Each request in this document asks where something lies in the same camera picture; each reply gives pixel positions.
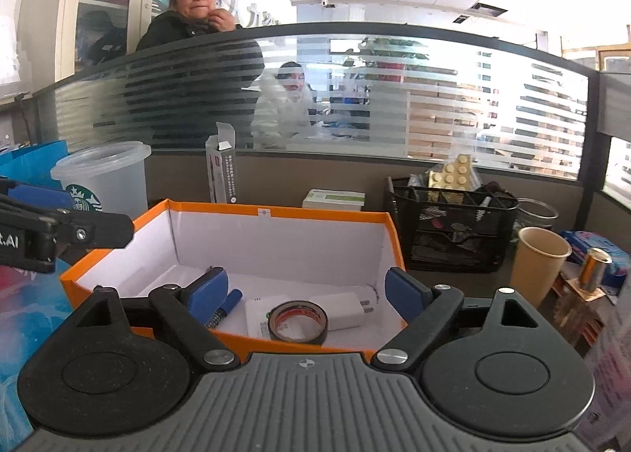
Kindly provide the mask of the blue marker pen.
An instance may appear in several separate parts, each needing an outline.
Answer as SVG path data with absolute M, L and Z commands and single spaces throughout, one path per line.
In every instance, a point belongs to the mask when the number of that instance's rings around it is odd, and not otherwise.
M 241 290 L 232 290 L 215 310 L 212 317 L 206 322 L 205 327 L 207 329 L 216 329 L 219 324 L 237 307 L 242 298 L 243 292 Z

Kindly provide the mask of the clear Starbucks plastic cup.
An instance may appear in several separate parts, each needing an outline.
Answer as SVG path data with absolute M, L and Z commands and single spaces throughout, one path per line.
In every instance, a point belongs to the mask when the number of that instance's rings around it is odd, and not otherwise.
M 93 146 L 60 159 L 50 170 L 80 211 L 128 215 L 147 212 L 144 161 L 151 147 L 140 141 Z

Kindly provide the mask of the white card in box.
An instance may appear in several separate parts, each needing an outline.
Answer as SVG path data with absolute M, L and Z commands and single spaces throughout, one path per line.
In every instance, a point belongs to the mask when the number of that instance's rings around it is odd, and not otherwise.
M 253 339 L 269 340 L 269 313 L 289 300 L 287 295 L 248 298 L 245 301 L 248 336 Z

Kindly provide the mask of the blue paper bag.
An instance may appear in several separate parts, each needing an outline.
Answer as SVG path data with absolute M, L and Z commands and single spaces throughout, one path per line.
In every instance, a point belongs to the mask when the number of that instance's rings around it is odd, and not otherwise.
M 1 194 L 40 208 L 67 208 L 73 199 L 50 171 L 67 156 L 65 141 L 55 141 L 1 153 Z

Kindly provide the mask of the printed anime desk mat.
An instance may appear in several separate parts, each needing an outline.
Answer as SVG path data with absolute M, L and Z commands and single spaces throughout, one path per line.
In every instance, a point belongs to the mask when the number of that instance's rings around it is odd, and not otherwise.
M 32 432 L 17 395 L 26 361 L 72 313 L 55 274 L 1 268 L 1 449 L 11 451 Z

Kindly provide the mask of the black mesh desk organizer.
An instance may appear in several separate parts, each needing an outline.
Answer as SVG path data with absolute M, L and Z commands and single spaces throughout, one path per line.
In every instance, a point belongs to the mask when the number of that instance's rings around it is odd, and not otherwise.
M 410 271 L 494 273 L 504 263 L 519 202 L 495 183 L 474 191 L 388 177 L 384 208 Z

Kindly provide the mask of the white power adapter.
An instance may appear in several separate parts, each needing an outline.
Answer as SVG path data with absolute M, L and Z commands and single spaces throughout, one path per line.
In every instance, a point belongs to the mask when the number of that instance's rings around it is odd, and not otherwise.
M 356 288 L 341 293 L 316 295 L 308 298 L 321 307 L 329 320 L 329 331 L 362 327 L 373 315 L 380 296 L 372 288 Z

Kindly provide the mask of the black electrical tape roll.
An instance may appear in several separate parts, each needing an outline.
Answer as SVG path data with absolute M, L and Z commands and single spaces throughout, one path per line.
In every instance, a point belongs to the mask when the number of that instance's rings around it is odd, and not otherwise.
M 274 341 L 323 345 L 329 333 L 329 317 L 312 301 L 290 300 L 269 312 L 267 329 Z

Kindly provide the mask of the tan paper cup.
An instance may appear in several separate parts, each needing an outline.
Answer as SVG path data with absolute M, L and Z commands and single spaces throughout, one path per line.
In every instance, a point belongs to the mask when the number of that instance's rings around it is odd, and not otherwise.
M 570 244 L 557 233 L 536 227 L 522 228 L 509 286 L 538 308 L 570 254 Z

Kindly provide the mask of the yellow pill blister pack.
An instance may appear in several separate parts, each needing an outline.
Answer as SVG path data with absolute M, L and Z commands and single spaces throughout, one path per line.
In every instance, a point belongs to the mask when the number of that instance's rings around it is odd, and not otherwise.
M 430 188 L 475 190 L 479 184 L 470 155 L 459 154 L 431 168 L 428 172 L 428 186 Z

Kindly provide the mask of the white green flat box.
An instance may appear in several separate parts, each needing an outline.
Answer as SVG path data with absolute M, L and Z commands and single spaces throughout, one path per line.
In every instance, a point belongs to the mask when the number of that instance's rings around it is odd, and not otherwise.
M 366 195 L 363 192 L 314 188 L 302 200 L 302 208 L 360 212 L 365 202 Z

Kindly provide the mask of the wooden rack model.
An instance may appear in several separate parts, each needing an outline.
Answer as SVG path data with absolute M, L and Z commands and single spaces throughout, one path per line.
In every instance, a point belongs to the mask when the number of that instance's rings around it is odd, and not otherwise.
M 604 328 L 597 303 L 606 302 L 604 295 L 583 295 L 572 280 L 558 274 L 539 311 L 581 356 L 585 356 Z

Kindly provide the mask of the woman in black jacket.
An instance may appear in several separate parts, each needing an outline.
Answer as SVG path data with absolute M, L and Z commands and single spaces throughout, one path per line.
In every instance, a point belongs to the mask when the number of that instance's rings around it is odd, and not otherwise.
M 259 43 L 195 42 L 239 28 L 220 0 L 169 0 L 153 19 L 137 49 L 170 49 L 133 63 L 124 90 L 144 141 L 156 149 L 197 149 L 221 122 L 234 128 L 239 148 L 251 147 L 257 94 L 249 87 L 264 69 Z

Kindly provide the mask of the striped glass partition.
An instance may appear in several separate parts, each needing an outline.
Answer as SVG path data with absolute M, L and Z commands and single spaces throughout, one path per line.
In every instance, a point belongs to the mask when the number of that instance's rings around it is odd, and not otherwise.
M 489 37 L 374 22 L 312 22 L 195 42 L 257 41 L 264 69 L 299 63 L 319 105 L 312 133 L 284 150 L 322 156 L 440 161 L 577 179 L 594 73 Z M 168 45 L 88 67 L 35 96 L 39 135 L 72 150 L 145 142 L 124 100 L 132 64 Z M 197 149 L 156 151 L 187 151 Z

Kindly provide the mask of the person in white jacket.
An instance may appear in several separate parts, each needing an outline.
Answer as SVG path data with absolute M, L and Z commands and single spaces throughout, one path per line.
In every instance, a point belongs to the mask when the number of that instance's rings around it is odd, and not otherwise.
M 284 150 L 296 139 L 311 135 L 319 105 L 299 63 L 288 61 L 278 69 L 266 69 L 257 88 L 251 120 L 255 149 Z

